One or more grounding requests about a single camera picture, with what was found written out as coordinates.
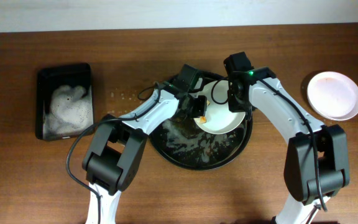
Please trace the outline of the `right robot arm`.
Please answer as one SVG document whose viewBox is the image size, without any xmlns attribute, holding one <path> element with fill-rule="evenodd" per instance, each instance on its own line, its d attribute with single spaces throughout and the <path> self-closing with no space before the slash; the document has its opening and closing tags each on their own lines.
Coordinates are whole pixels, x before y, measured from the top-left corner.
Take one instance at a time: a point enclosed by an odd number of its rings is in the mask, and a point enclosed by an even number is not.
<svg viewBox="0 0 358 224">
<path fill-rule="evenodd" d="M 224 60 L 229 111 L 252 118 L 261 111 L 288 149 L 283 176 L 289 195 L 272 223 L 311 223 L 327 201 L 350 182 L 347 136 L 337 124 L 326 126 L 304 110 L 268 67 L 254 68 L 244 52 Z"/>
</svg>

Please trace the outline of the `round black tray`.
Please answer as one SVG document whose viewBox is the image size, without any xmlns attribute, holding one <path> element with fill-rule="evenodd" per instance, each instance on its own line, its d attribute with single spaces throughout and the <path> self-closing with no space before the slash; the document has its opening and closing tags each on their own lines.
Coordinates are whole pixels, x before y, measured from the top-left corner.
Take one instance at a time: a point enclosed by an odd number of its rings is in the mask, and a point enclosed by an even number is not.
<svg viewBox="0 0 358 224">
<path fill-rule="evenodd" d="M 157 152 L 176 166 L 191 170 L 216 169 L 235 159 L 249 142 L 253 120 L 247 113 L 237 128 L 225 134 L 207 133 L 195 124 L 194 118 L 185 114 L 184 100 L 189 96 L 197 98 L 204 86 L 214 81 L 212 100 L 219 105 L 227 103 L 226 78 L 201 71 L 194 90 L 180 100 L 174 117 L 165 120 L 149 136 Z"/>
</svg>

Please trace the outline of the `black rectangular tray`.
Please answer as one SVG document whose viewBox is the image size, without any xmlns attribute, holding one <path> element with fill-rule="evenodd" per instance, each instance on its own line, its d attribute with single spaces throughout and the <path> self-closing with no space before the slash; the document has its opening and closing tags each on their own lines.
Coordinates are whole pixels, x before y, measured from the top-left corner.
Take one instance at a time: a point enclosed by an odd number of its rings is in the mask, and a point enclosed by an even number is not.
<svg viewBox="0 0 358 224">
<path fill-rule="evenodd" d="M 78 136 L 94 123 L 91 67 L 74 63 L 37 73 L 35 136 L 54 141 Z"/>
</svg>

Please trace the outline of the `white plate top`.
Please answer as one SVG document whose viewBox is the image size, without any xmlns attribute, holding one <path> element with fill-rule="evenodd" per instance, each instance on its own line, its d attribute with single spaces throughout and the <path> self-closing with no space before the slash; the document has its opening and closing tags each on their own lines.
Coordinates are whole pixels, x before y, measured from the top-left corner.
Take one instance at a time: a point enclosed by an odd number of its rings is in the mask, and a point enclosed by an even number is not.
<svg viewBox="0 0 358 224">
<path fill-rule="evenodd" d="M 206 109 L 205 124 L 199 123 L 199 118 L 194 118 L 195 124 L 210 134 L 225 134 L 228 133 L 240 125 L 245 117 L 244 112 L 233 113 L 229 111 L 228 103 L 224 105 L 216 104 L 211 97 L 211 90 L 216 81 L 208 83 L 204 86 L 203 90 L 198 93 L 198 96 L 203 95 L 210 101 L 210 105 Z"/>
</svg>

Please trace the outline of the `yellow sponge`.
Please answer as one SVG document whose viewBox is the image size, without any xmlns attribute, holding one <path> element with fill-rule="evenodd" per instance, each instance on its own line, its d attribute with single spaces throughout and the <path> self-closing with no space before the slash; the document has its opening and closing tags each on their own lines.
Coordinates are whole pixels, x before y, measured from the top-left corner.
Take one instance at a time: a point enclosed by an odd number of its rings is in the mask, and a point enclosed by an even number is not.
<svg viewBox="0 0 358 224">
<path fill-rule="evenodd" d="M 209 106 L 209 105 L 210 105 L 210 101 L 206 100 L 206 106 Z M 200 120 L 199 120 L 199 123 L 205 124 L 206 122 L 207 122 L 206 116 L 201 116 Z"/>
</svg>

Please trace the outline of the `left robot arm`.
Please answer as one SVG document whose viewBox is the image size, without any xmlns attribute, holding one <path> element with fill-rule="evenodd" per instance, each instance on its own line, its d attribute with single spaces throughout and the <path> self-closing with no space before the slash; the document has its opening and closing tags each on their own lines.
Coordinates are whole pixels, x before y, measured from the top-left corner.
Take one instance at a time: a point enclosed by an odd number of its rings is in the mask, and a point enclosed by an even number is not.
<svg viewBox="0 0 358 224">
<path fill-rule="evenodd" d="M 206 97 L 201 70 L 184 65 L 178 75 L 153 86 L 139 107 L 118 118 L 106 115 L 94 125 L 94 136 L 82 162 L 91 192 L 87 223 L 115 223 L 121 193 L 139 170 L 149 135 L 179 114 L 202 116 Z"/>
</svg>

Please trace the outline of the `pinkish white plate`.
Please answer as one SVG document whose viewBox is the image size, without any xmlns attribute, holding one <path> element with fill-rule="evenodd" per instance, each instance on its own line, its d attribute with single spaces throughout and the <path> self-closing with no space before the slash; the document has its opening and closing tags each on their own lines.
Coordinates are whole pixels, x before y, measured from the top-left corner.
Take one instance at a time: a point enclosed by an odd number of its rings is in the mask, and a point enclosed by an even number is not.
<svg viewBox="0 0 358 224">
<path fill-rule="evenodd" d="M 311 78 L 306 96 L 312 108 L 351 110 L 358 108 L 358 86 L 338 72 L 320 72 Z"/>
</svg>

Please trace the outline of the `light blue-grey plate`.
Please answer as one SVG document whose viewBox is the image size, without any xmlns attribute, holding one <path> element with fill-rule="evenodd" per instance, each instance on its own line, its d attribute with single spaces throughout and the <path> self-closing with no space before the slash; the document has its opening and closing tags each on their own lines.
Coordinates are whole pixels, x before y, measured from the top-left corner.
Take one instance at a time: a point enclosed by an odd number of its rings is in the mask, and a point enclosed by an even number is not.
<svg viewBox="0 0 358 224">
<path fill-rule="evenodd" d="M 352 108 L 351 110 L 339 110 L 335 108 L 318 110 L 317 108 L 313 108 L 313 110 L 320 116 L 334 121 L 346 121 L 358 115 L 358 108 Z"/>
</svg>

